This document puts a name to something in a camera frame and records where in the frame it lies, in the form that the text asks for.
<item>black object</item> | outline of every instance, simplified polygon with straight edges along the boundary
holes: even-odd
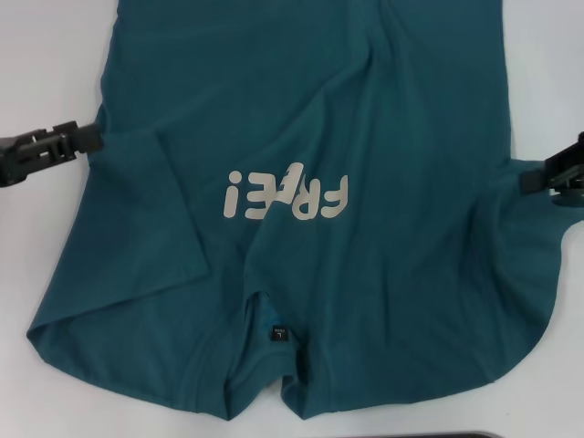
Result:
[[[584,132],[578,142],[548,158],[544,169],[519,175],[521,193],[554,190],[554,203],[567,207],[584,207]]]
[[[283,342],[288,340],[288,329],[284,326],[272,326],[270,339],[273,342]]]
[[[92,153],[103,147],[96,124],[79,128],[75,121],[52,131],[33,130],[0,139],[0,187],[21,183],[33,172],[75,160],[75,152]]]

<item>white background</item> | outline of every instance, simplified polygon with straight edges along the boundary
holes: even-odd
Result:
[[[115,3],[0,0],[0,137],[68,120],[93,121]],[[516,155],[545,159],[584,130],[584,1],[506,0],[505,27]],[[77,381],[45,365],[26,341],[86,177],[83,158],[0,189],[1,437],[333,437],[464,430],[505,438],[584,437],[584,224],[564,239],[549,330],[496,384],[439,401],[306,422],[280,401],[275,384],[242,415],[224,422]]]

